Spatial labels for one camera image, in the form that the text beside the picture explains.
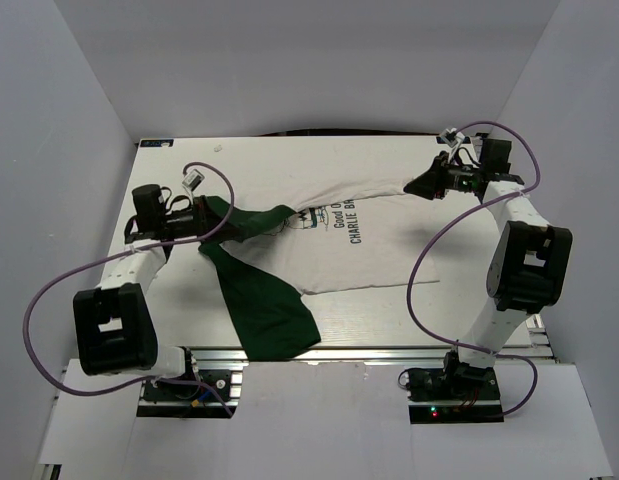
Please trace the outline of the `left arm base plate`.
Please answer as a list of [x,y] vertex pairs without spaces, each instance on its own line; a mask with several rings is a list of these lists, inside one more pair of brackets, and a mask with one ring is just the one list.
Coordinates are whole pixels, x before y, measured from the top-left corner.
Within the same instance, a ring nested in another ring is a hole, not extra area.
[[229,419],[238,405],[242,372],[202,369],[200,379],[211,387],[166,382],[142,384],[136,416],[171,419]]

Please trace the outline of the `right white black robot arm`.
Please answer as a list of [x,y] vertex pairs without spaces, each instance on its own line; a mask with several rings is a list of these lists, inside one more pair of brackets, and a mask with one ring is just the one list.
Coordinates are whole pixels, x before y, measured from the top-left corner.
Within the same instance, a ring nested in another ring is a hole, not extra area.
[[515,330],[560,298],[573,243],[567,228],[551,225],[532,205],[522,178],[511,173],[511,144],[484,141],[479,159],[467,165],[460,144],[440,152],[429,169],[403,191],[441,200],[450,191],[474,195],[496,221],[500,240],[486,276],[488,299],[468,332],[451,342],[442,369],[417,374],[436,397],[461,399],[489,385],[497,354]]

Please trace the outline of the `white green raglan t-shirt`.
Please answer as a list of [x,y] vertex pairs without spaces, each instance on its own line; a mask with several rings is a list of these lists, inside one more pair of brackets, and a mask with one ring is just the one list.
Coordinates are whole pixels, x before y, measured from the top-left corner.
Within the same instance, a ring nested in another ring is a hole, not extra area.
[[320,342],[306,295],[406,284],[430,215],[405,183],[341,180],[206,198],[224,225],[199,251],[215,267],[248,359],[287,360]]

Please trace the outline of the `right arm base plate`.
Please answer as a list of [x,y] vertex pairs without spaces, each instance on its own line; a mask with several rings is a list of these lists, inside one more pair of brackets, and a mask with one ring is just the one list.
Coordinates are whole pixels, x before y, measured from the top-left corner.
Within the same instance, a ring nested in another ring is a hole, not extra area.
[[442,368],[409,368],[398,385],[407,392],[411,425],[480,424],[504,421],[495,372],[484,380],[452,378]]

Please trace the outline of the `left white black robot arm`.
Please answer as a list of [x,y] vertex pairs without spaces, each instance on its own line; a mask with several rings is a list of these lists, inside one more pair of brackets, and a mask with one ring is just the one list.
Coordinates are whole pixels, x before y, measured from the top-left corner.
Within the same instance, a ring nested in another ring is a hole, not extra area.
[[223,239],[236,231],[229,224],[235,196],[222,215],[208,196],[183,197],[188,205],[167,205],[163,188],[147,184],[132,191],[135,214],[125,228],[126,250],[95,288],[78,292],[73,312],[79,360],[89,376],[136,374],[166,379],[177,398],[188,399],[200,387],[190,350],[162,345],[146,294],[172,250],[187,240]]

